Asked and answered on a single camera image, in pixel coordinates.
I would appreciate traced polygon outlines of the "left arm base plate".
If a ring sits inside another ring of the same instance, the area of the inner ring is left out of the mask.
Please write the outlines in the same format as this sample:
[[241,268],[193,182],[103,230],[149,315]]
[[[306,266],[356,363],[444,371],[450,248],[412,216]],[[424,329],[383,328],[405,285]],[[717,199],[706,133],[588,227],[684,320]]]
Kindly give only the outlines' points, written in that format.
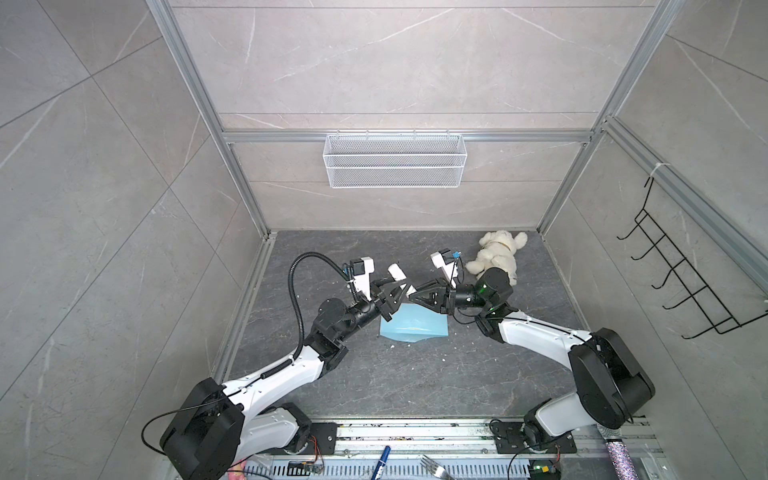
[[325,455],[333,455],[337,443],[339,425],[332,422],[312,423],[302,426],[284,450],[291,454],[314,455],[315,448]]

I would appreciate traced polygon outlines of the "light blue envelope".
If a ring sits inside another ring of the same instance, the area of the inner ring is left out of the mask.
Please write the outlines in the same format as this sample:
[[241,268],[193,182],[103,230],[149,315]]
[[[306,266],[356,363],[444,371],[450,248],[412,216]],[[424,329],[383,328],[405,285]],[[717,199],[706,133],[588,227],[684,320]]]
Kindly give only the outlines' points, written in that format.
[[443,338],[449,335],[447,316],[405,303],[389,321],[381,321],[379,333],[390,340],[407,343]]

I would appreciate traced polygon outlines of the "white glue stick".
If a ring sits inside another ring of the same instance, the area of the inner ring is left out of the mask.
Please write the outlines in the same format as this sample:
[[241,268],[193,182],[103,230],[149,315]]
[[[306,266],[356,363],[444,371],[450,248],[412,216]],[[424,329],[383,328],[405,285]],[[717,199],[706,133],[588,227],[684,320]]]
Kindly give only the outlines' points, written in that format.
[[409,282],[407,275],[397,263],[393,263],[388,267],[388,273],[402,287],[407,298],[416,291],[415,287]]

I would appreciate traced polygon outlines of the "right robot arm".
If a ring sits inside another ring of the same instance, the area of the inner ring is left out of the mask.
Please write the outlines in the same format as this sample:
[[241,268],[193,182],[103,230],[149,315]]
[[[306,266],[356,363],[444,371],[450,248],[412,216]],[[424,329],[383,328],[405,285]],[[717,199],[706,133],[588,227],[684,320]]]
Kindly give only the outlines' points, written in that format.
[[571,371],[574,392],[548,399],[525,415],[521,435],[527,447],[542,451],[574,429],[618,429],[632,422],[656,390],[621,336],[608,328],[571,330],[536,319],[508,303],[512,293],[507,272],[492,267],[474,284],[438,278],[416,287],[408,298],[439,314],[470,309],[484,336],[533,351]]

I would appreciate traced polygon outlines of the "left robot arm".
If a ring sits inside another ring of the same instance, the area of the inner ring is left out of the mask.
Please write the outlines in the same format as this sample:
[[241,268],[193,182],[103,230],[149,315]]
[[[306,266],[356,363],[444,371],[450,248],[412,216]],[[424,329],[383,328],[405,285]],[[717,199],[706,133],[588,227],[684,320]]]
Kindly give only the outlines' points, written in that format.
[[399,265],[371,280],[372,261],[360,258],[328,264],[347,283],[350,305],[338,298],[324,301],[310,327],[299,319],[296,349],[239,379],[197,383],[182,406],[168,412],[171,421],[154,452],[166,457],[183,479],[220,479],[249,457],[272,449],[300,449],[311,422],[295,405],[280,405],[294,390],[334,370],[347,354],[345,341],[372,321],[391,320],[410,283]]

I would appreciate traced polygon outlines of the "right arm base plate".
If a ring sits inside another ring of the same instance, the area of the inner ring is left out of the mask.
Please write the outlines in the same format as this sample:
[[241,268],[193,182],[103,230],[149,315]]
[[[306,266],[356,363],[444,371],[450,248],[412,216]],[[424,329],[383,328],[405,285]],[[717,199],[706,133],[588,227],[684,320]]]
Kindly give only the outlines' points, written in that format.
[[507,422],[492,419],[488,423],[499,454],[575,454],[577,447],[570,432],[553,437],[533,423]]

